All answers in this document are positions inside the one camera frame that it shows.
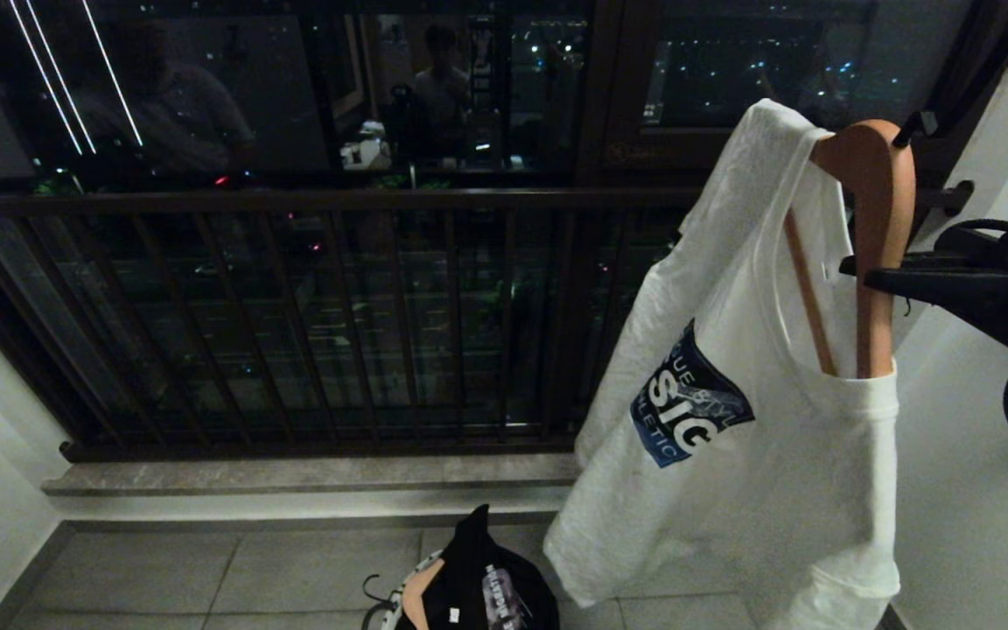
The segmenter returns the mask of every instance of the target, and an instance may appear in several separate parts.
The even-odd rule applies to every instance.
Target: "stone ledge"
[[[50,497],[196,497],[492,487],[569,487],[575,456],[462,455],[76,464],[44,482]]]

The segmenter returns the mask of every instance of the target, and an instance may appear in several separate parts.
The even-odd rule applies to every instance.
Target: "gray floor tile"
[[[213,613],[320,613],[371,605],[414,569],[420,530],[277,531],[247,534],[221,586]]]
[[[625,621],[620,617],[617,602],[581,609],[572,601],[559,601],[559,620],[562,630],[624,630]]]
[[[628,630],[755,630],[737,595],[621,600]]]
[[[732,594],[737,580],[731,566],[712,554],[691,559],[676,558],[660,566],[655,574],[617,594],[619,598],[664,598],[673,595]]]
[[[360,630],[365,611],[359,613],[214,614],[205,630]],[[381,615],[368,630],[380,630]]]
[[[38,610],[206,614],[239,534],[77,534],[36,588]]]
[[[559,582],[557,574],[554,573],[551,560],[543,554],[543,538],[547,537],[547,528],[549,526],[551,526],[549,523],[492,526],[488,528],[488,533],[492,534],[493,540],[496,540],[497,545],[515,551],[534,563],[539,569],[540,574],[543,574],[543,579],[547,580],[547,585],[554,592],[554,597],[560,601],[569,601],[571,598],[568,597],[565,591],[562,589],[562,583]],[[422,549],[420,553],[425,555],[442,549],[453,537],[453,529],[444,529],[444,527],[425,529],[422,531]]]
[[[20,614],[12,630],[201,630],[203,614]]]

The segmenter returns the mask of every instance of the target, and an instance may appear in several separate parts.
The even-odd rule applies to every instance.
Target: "white t-shirt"
[[[236,100],[212,73],[173,62],[153,93],[127,91],[127,105],[142,136],[142,153],[160,172],[217,172],[229,166],[231,151],[255,140]],[[95,135],[133,138],[115,90],[85,92],[82,110]]]
[[[851,374],[843,196],[807,159],[827,133],[753,105],[679,243],[648,271],[578,437],[584,474],[544,543],[581,605],[668,561],[692,582],[716,554],[763,629],[872,630],[899,590],[896,376],[820,372],[783,237],[793,208]]]
[[[414,76],[414,93],[427,105],[430,127],[434,133],[446,135],[464,123],[465,110],[451,95],[452,89],[468,90],[469,75],[452,68],[443,80],[437,80],[430,70]]]

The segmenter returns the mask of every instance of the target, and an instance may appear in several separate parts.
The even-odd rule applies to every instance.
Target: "glass window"
[[[588,9],[494,4],[3,0],[1,187],[568,168]]]
[[[825,127],[923,107],[972,0],[665,0],[645,125],[732,127],[768,97]]]

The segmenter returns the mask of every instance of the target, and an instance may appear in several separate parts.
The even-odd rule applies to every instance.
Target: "black clip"
[[[936,123],[934,112],[927,110],[912,112],[912,116],[908,116],[907,123],[905,123],[904,127],[900,128],[900,132],[897,133],[896,138],[892,139],[892,146],[902,149],[908,146],[908,143],[912,140],[912,136],[915,136],[917,133],[921,136],[930,136],[938,128],[939,123]]]
[[[844,259],[839,272],[856,275],[855,258]],[[1008,221],[957,223],[939,235],[934,251],[909,252],[899,268],[871,268],[865,284],[934,303],[1008,348]]]

